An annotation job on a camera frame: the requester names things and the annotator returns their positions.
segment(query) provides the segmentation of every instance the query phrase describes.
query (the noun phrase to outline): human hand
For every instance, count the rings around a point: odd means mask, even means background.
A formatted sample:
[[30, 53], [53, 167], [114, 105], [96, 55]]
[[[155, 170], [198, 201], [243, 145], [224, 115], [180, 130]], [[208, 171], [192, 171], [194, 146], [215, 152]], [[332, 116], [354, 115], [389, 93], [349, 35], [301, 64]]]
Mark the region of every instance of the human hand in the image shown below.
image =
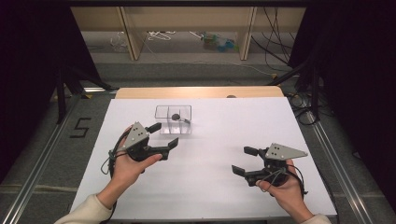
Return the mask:
[[[287, 160], [286, 164], [289, 166], [289, 171], [297, 175], [293, 167], [293, 161]], [[286, 182], [279, 187], [275, 187], [264, 180], [257, 181], [256, 186], [272, 194], [276, 198], [277, 203], [289, 213], [297, 223], [307, 221], [314, 216], [306, 207], [301, 194], [299, 181], [295, 177], [288, 175]]]
[[[123, 146], [126, 137], [124, 137], [119, 146]], [[107, 186], [96, 195], [98, 200], [108, 209], [111, 209], [121, 194], [127, 190], [139, 177], [139, 175], [150, 165], [159, 161], [162, 154], [155, 154], [144, 161], [134, 161], [125, 151], [119, 151], [114, 162], [114, 174]]]

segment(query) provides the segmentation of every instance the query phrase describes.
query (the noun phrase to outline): floor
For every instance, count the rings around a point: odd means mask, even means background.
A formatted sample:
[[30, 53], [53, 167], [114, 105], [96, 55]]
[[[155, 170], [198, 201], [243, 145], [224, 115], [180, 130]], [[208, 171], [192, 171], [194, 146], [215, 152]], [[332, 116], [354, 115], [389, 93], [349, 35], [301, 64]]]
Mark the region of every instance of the floor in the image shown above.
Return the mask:
[[[117, 45], [116, 40], [122, 39], [121, 33], [88, 32], [83, 33], [83, 36], [102, 80], [117, 87], [266, 85], [274, 76], [281, 76], [290, 70], [275, 57], [265, 56], [263, 49], [254, 41], [250, 43], [247, 60], [240, 61], [234, 49], [220, 52], [216, 48], [204, 46], [196, 36], [200, 33], [171, 32], [164, 34], [168, 37], [161, 35], [162, 39], [153, 36], [152, 40], [146, 41], [138, 61], [131, 61], [122, 44]], [[230, 33], [217, 35], [234, 39]], [[266, 47], [264, 35], [270, 36], [258, 33], [253, 37]], [[282, 34], [282, 44], [292, 47], [294, 35]], [[288, 59], [279, 45], [270, 43], [268, 47], [279, 58]], [[282, 83], [282, 91], [294, 93], [296, 80], [297, 77], [292, 77]], [[82, 84], [86, 88], [95, 87], [89, 82]], [[35, 136], [0, 185], [2, 219], [6, 218], [8, 209], [12, 210], [11, 205], [17, 206], [15, 202], [24, 192], [26, 180], [32, 177], [32, 170], [35, 170], [38, 161], [43, 161], [39, 163], [40, 172], [35, 177], [32, 191], [24, 194], [27, 200], [23, 201], [24, 204], [20, 207], [22, 213], [16, 214], [14, 223], [53, 223], [69, 212], [106, 108], [115, 94], [94, 92], [83, 97], [66, 95], [70, 96], [67, 99], [69, 113], [66, 122], [62, 127], [56, 125], [57, 102], [54, 95]], [[307, 99], [309, 95], [302, 93], [299, 97]], [[320, 102], [326, 105], [324, 95]], [[300, 118], [305, 141], [335, 199], [339, 223], [396, 223], [394, 211], [364, 164], [352, 154], [354, 148], [332, 110], [323, 106], [320, 122], [315, 125], [303, 124], [312, 119], [309, 113]], [[88, 131], [84, 133], [77, 130], [78, 122], [83, 127], [88, 127]], [[337, 217], [331, 217], [331, 221], [337, 223]], [[268, 223], [293, 221], [282, 218], [268, 220]]]

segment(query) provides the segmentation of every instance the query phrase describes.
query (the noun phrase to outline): white table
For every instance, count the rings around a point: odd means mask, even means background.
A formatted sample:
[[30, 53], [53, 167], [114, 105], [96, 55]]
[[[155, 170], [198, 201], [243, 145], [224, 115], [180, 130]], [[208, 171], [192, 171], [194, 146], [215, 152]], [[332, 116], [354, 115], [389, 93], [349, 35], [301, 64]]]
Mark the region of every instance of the white table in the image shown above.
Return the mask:
[[[112, 219], [129, 221], [255, 220], [287, 217], [275, 198], [249, 187], [233, 174], [232, 164], [255, 171], [259, 157], [243, 147], [266, 148], [272, 143], [309, 153], [287, 98], [116, 99], [112, 100], [81, 180], [72, 209], [108, 182], [100, 168], [107, 152], [130, 124], [156, 122], [157, 105], [191, 105], [192, 134], [152, 133], [148, 144], [166, 146], [179, 137], [168, 161], [149, 167], [118, 200]], [[302, 171], [305, 202], [313, 213], [336, 212], [312, 157], [295, 159]]]

